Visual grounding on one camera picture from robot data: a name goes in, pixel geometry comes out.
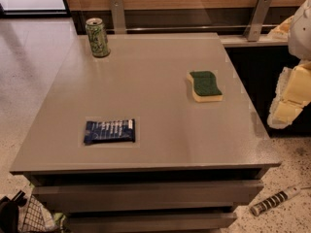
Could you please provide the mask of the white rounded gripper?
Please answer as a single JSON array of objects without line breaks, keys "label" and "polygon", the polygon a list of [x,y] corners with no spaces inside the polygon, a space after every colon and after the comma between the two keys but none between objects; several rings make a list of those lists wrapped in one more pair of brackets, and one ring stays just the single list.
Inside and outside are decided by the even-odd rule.
[{"label": "white rounded gripper", "polygon": [[[267,36],[270,39],[288,40],[291,55],[300,60],[311,60],[311,0],[305,0],[293,17],[286,18]],[[311,102],[311,62],[300,61],[292,69],[284,67],[275,94],[267,124],[274,129],[284,129]]]}]

